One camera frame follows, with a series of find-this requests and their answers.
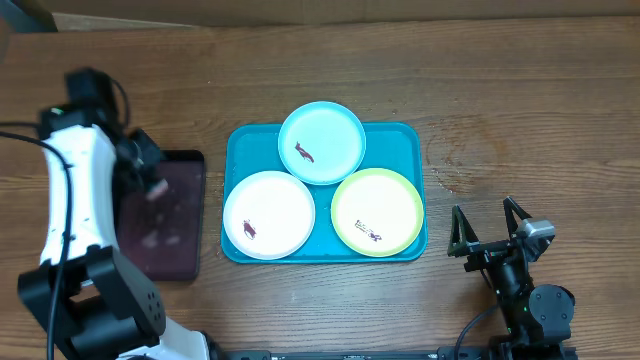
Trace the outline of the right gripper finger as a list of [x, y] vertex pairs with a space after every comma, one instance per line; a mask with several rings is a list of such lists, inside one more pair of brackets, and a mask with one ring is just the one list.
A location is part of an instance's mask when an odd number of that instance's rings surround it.
[[447, 250], [448, 256], [468, 256], [479, 244], [479, 239], [471, 227], [466, 216], [458, 205], [452, 208], [452, 222], [450, 241]]
[[531, 215], [522, 209], [510, 196], [503, 200], [503, 208], [509, 237], [512, 238], [518, 228], [516, 218], [520, 220], [529, 219]]

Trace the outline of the green and pink sponge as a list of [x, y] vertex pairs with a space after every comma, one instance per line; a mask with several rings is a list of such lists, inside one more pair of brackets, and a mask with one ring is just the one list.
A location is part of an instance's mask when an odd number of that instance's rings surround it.
[[153, 185], [145, 195], [145, 198], [148, 201], [155, 201], [160, 198], [169, 188], [169, 185], [165, 179], [160, 180], [155, 185]]

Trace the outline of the white plate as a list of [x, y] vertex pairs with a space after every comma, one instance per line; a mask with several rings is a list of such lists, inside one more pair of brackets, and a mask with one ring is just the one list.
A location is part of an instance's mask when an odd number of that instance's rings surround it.
[[262, 171], [239, 182], [223, 209], [230, 242], [258, 260], [284, 258], [301, 248], [315, 224], [315, 203], [309, 189], [281, 171]]

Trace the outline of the light blue plate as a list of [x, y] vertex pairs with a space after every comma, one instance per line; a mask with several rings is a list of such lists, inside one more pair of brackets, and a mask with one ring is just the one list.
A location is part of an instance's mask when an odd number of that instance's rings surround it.
[[278, 135], [285, 168], [311, 185], [339, 183], [360, 166], [366, 135], [359, 118], [335, 102], [316, 101], [295, 109]]

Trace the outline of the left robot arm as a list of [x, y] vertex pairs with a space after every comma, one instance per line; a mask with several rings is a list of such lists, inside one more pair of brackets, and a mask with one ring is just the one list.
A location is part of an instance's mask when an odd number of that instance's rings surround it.
[[162, 150], [131, 128], [122, 86], [82, 68], [69, 100], [36, 128], [49, 175], [49, 225], [39, 266], [18, 294], [69, 359], [218, 359], [203, 331], [170, 319], [159, 280], [199, 270], [205, 165], [196, 150]]

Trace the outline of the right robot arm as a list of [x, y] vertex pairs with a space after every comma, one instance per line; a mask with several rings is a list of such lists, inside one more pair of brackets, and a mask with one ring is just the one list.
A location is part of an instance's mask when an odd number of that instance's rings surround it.
[[[447, 255], [464, 257], [467, 272], [478, 271], [496, 296], [496, 303], [474, 317], [459, 334], [453, 359], [575, 359], [576, 350], [563, 342], [571, 337], [575, 297], [566, 288], [536, 286], [529, 265], [552, 244], [551, 221], [534, 218], [507, 197], [503, 209], [508, 237], [489, 243], [479, 240], [459, 206], [452, 208]], [[501, 312], [507, 333], [493, 336], [483, 348], [462, 346], [467, 333], [481, 320]]]

